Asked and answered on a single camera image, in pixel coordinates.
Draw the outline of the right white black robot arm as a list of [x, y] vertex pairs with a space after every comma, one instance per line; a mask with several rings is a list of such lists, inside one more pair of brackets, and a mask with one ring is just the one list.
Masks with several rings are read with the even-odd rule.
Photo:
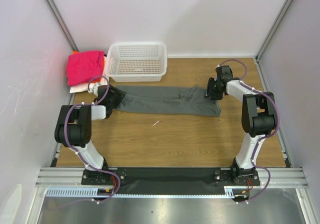
[[205, 97], [222, 100], [229, 95], [242, 102], [241, 125], [245, 135], [230, 171], [231, 181], [242, 185], [254, 176], [257, 157], [265, 139], [279, 128], [279, 115], [273, 93], [258, 91], [240, 78], [233, 77], [228, 65], [217, 66], [215, 70], [216, 77], [208, 80]]

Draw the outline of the grey t shirt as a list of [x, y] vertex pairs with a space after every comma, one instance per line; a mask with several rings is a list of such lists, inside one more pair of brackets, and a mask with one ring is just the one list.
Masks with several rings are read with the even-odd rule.
[[125, 86], [118, 89], [125, 96], [118, 111], [142, 114], [171, 114], [218, 117], [221, 110], [218, 102], [205, 98], [206, 90], [198, 86]]

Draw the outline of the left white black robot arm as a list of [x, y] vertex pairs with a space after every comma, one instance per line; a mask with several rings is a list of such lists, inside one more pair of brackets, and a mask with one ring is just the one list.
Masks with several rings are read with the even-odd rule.
[[125, 95], [112, 85], [103, 85], [97, 88], [97, 97], [92, 103], [63, 105], [60, 109], [54, 138], [80, 158], [85, 181], [93, 178], [97, 183], [105, 184], [112, 175], [106, 159], [93, 145], [92, 121], [109, 118]]

